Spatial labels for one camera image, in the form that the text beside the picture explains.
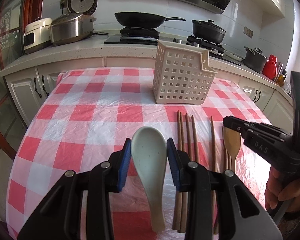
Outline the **right hand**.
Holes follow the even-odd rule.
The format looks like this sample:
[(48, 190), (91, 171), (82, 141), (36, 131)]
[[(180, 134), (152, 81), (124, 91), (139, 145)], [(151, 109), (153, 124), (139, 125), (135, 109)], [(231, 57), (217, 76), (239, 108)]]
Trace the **right hand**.
[(273, 210), (279, 202), (292, 199), (287, 212), (300, 211), (300, 179), (283, 187), (279, 180), (281, 177), (282, 174), (271, 166), (264, 193), (266, 210)]

